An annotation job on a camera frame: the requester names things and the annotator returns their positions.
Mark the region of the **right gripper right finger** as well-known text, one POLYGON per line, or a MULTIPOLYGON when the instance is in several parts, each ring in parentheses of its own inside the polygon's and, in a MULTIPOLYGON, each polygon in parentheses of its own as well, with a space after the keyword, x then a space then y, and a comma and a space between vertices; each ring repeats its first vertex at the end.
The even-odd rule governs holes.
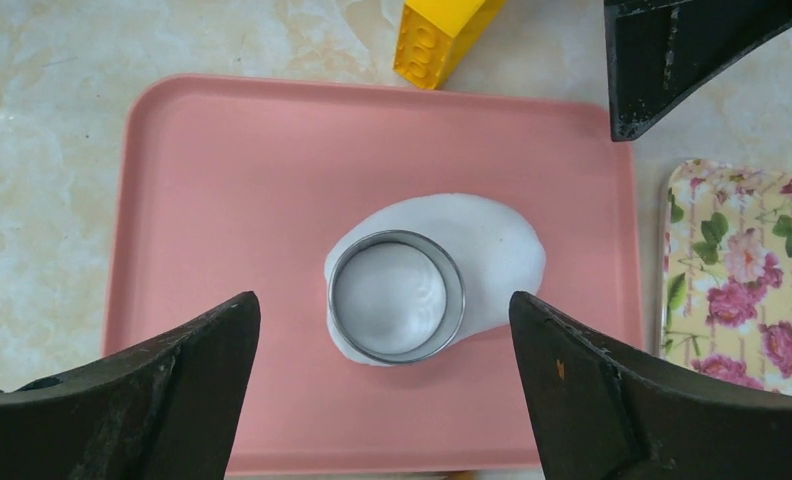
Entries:
POLYGON ((526 292, 516 361, 549 479, 792 479, 792 396, 653 357, 526 292))

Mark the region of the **white dough ball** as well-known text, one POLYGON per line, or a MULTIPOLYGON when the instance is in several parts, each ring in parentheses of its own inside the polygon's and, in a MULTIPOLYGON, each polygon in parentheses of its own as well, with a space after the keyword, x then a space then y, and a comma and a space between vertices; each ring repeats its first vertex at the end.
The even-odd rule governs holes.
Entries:
MULTIPOLYGON (((450 346, 501 326, 507 320, 511 294, 535 293, 543 279, 545 249, 532 225, 520 213, 481 196, 443 193, 394 203, 361 221, 327 254, 326 281, 336 257, 348 245, 384 230, 408 230, 424 235, 448 251, 459 267, 466 287, 466 312, 461 330, 450 346)), ((371 365, 348 357, 334 343, 328 325, 327 329, 344 357, 371 365)))

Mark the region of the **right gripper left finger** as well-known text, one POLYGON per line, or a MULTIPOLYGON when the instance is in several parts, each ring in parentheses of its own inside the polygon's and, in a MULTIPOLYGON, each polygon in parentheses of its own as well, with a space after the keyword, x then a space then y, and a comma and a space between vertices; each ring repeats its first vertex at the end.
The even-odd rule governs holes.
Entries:
POLYGON ((221 479, 260 331, 240 293, 116 354, 0 390, 0 479, 221 479))

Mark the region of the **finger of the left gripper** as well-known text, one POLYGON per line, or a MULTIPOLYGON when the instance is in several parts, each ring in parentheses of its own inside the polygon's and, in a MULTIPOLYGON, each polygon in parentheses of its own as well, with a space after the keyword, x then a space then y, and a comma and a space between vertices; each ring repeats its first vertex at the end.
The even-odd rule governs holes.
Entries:
POLYGON ((640 138, 745 55, 792 27, 792 0, 603 4, 611 138, 640 138))

